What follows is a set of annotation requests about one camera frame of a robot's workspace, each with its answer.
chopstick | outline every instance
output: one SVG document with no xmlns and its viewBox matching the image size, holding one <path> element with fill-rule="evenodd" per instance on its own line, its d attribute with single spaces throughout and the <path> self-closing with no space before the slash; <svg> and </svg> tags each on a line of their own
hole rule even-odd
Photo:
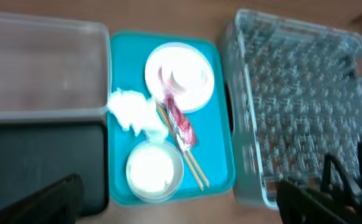
<svg viewBox="0 0 362 224">
<path fill-rule="evenodd" d="M 206 175 L 204 175 L 204 172 L 203 172 L 203 170 L 201 170 L 199 163 L 196 161 L 196 159 L 194 158 L 194 156 L 193 156 L 193 154 L 192 154 L 192 152 L 190 150 L 186 150 L 186 151 L 187 151 L 190 159 L 192 160 L 192 163 L 194 164 L 195 168 L 198 170 L 198 172 L 199 172 L 201 178 L 203 179 L 204 183 L 206 184 L 207 188 L 209 188 L 210 187 L 210 181 L 208 181 Z"/>
<path fill-rule="evenodd" d="M 196 170 L 194 169 L 191 161 L 189 160 L 188 155 L 186 155 L 186 152 L 182 152 L 182 154 L 183 154 L 183 157 L 184 157 L 184 159 L 185 159 L 185 161 L 186 161 L 189 169 L 191 169 L 192 174 L 193 174 L 193 177 L 194 177 L 194 179 L 196 180 L 196 182 L 198 183 L 200 190 L 201 190 L 201 191 L 204 191 L 203 183 L 201 182 L 201 180 L 200 180 L 200 178 L 199 178 L 199 176 L 198 176 L 198 173 L 197 173 Z"/>
<path fill-rule="evenodd" d="M 164 108 L 159 103 L 156 103 L 156 105 L 157 105 L 161 118 L 163 119 L 163 121 L 165 122 L 166 126 L 169 129 L 171 137 L 174 139 L 174 142 L 177 144 L 174 130 L 168 121 L 167 112 L 165 112 Z M 188 165 L 189 169 L 191 170 L 193 177 L 195 178 L 196 182 L 198 183 L 200 190 L 204 191 L 203 183 L 201 182 L 199 175 L 196 172 L 194 167 L 197 168 L 198 172 L 200 173 L 200 176 L 203 178 L 203 181 L 206 183 L 207 187 L 209 187 L 209 181 L 208 181 L 207 177 L 204 175 L 203 171 L 201 170 L 198 162 L 196 161 L 196 159 L 194 158 L 194 156 L 192 155 L 190 150 L 182 151 L 182 155 L 184 157 L 186 164 Z"/>
</svg>

white paper plate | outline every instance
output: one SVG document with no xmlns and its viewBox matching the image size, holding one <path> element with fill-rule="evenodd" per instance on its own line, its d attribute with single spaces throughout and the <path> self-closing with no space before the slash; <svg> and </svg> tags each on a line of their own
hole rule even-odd
<svg viewBox="0 0 362 224">
<path fill-rule="evenodd" d="M 145 66 L 145 82 L 151 95 L 162 103 L 165 85 L 174 95 L 178 108 L 190 113 L 201 109 L 211 99 L 214 72 L 199 50 L 188 44 L 172 42 L 152 51 Z"/>
</svg>

white bowl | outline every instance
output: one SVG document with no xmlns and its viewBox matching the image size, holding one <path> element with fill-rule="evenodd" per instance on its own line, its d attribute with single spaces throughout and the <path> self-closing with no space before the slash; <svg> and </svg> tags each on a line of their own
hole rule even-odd
<svg viewBox="0 0 362 224">
<path fill-rule="evenodd" d="M 160 203 L 170 199 L 184 174 L 181 153 L 170 143 L 145 141 L 132 150 L 126 163 L 126 179 L 141 200 Z"/>
</svg>

clear plastic dish rack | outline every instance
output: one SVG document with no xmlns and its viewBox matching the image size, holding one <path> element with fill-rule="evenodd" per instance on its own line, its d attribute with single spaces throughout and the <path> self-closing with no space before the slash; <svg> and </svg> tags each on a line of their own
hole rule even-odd
<svg viewBox="0 0 362 224">
<path fill-rule="evenodd" d="M 319 184 L 327 152 L 359 176 L 359 34 L 240 10 L 220 49 L 239 202 L 276 209 L 275 181 Z"/>
</svg>

clear plastic container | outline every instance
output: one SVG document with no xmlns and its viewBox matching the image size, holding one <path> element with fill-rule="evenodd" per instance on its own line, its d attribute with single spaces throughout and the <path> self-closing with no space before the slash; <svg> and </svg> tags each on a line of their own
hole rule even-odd
<svg viewBox="0 0 362 224">
<path fill-rule="evenodd" d="M 0 121 L 103 115 L 108 40 L 103 24 L 0 13 Z"/>
<path fill-rule="evenodd" d="M 276 181 L 317 186 L 328 152 L 358 177 L 362 37 L 243 9 L 224 35 L 236 199 L 276 209 Z"/>
</svg>

